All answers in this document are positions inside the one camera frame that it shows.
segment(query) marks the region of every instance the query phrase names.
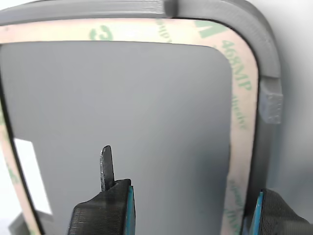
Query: white wall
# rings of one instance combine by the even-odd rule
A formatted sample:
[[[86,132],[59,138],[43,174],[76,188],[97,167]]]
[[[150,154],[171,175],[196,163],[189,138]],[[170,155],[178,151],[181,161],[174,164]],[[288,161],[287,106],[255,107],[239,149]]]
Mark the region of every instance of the white wall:
[[[313,223],[313,1],[249,0],[268,19],[282,60],[283,122],[268,188]]]

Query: gray plastic tab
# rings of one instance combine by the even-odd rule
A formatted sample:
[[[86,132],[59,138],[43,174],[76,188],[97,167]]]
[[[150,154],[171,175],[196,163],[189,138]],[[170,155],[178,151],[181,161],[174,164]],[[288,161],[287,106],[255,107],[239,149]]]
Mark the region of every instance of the gray plastic tab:
[[[280,124],[283,94],[280,79],[263,77],[259,90],[259,113],[265,123]]]
[[[171,18],[174,0],[49,0],[0,11],[0,25],[81,18]]]

